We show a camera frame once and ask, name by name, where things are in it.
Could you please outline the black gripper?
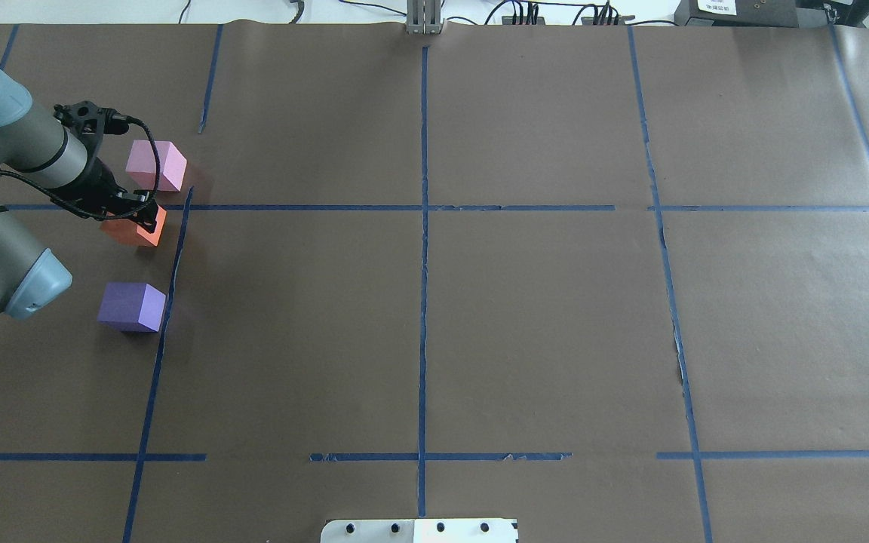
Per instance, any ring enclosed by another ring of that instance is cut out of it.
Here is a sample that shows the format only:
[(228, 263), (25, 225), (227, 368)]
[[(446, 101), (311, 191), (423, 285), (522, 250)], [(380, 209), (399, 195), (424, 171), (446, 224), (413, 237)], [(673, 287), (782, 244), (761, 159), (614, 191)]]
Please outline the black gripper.
[(65, 200), (92, 217), (118, 216), (134, 221), (148, 233), (155, 233), (160, 226), (160, 207), (155, 202), (155, 193), (142, 189), (129, 192), (122, 188), (99, 159), (65, 186)]

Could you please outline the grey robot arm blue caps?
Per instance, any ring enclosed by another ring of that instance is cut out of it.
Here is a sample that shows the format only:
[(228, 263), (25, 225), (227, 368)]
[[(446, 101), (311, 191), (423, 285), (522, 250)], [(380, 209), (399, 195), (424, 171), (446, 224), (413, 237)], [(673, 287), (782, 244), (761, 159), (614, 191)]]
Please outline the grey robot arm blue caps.
[[(99, 156), (104, 138), (132, 127), (154, 144), (144, 121), (88, 101), (42, 106), (0, 68), (0, 179), (22, 183), (79, 219), (124, 220), (154, 233), (162, 223), (160, 158), (151, 188), (127, 190)], [(0, 317), (33, 317), (70, 285), (72, 273), (0, 195)]]

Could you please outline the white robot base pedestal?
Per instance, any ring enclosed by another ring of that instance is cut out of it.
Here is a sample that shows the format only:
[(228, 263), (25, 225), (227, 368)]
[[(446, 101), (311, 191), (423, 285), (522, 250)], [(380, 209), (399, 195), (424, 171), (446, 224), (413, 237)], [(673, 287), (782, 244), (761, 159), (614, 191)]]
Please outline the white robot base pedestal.
[(518, 542), (517, 520), (504, 518), (418, 518), (333, 520), (321, 542)]

